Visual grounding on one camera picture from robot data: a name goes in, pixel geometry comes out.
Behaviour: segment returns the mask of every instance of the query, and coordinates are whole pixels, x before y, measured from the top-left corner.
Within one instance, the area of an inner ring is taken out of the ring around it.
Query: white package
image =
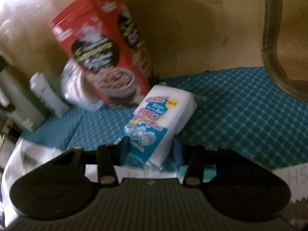
[[[172,148],[173,136],[196,109],[193,94],[172,87],[154,86],[136,108],[120,137],[131,139],[131,154],[142,163],[160,167]]]

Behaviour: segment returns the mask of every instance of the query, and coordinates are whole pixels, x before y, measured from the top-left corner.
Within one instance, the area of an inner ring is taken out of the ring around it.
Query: white bottle
[[[58,117],[63,116],[70,108],[70,106],[64,103],[53,91],[43,74],[36,73],[31,77],[30,89],[41,98],[46,106],[53,110]]]
[[[8,107],[8,105],[10,104],[9,99],[7,98],[6,94],[4,93],[1,87],[0,87],[0,104],[5,108]]]

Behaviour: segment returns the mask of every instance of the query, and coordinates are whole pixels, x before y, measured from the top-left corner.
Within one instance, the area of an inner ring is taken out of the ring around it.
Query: blue tablecloth
[[[308,104],[293,99],[269,79],[263,67],[203,72],[165,80],[167,85],[206,96],[181,137],[215,150],[227,146],[270,169],[308,162]],[[24,139],[62,150],[96,149],[114,143],[130,109],[90,112],[72,107],[62,118],[51,115]]]

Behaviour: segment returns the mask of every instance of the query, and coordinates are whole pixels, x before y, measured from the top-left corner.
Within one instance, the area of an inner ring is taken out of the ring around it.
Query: red box
[[[138,105],[149,92],[147,49],[123,0],[76,0],[48,26],[107,104]]]

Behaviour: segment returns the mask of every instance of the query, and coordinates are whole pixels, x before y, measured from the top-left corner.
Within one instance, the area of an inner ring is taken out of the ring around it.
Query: ribbed black surface
[[[197,189],[177,179],[125,179],[100,191],[83,211],[57,221],[18,218],[7,231],[294,231],[282,218],[261,223],[233,220],[217,212]]]

